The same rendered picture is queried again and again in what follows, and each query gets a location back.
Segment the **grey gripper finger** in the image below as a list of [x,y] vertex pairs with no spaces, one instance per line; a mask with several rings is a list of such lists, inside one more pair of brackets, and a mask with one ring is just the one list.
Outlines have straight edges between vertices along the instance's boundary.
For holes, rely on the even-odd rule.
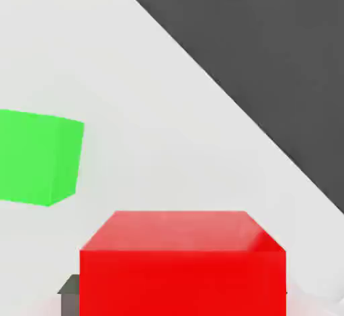
[[328,305],[305,293],[295,282],[287,283],[287,316],[333,316]]

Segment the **small red cube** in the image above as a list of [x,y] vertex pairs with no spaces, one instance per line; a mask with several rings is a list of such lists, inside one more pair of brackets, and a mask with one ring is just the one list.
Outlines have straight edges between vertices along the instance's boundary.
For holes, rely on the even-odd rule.
[[80,316],[286,316],[285,250],[244,211],[117,211],[80,251]]

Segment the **small green cube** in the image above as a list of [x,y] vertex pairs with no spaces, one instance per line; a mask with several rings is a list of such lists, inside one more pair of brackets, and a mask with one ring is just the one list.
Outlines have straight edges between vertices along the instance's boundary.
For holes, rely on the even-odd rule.
[[49,207],[75,194],[84,123],[0,109],[0,201]]

